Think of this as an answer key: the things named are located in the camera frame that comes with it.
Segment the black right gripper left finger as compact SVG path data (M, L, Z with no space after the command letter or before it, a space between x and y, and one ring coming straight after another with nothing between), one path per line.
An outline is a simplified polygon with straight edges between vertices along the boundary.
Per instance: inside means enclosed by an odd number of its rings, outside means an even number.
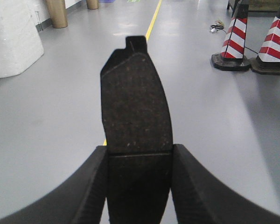
M0 224L98 224L106 189L107 148L98 146L65 182Z

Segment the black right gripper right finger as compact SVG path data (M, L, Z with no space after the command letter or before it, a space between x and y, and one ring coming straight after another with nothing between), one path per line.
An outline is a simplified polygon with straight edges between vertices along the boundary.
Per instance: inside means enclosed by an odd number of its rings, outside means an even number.
M227 187L181 144L173 149L171 191L180 224L280 224L280 216Z

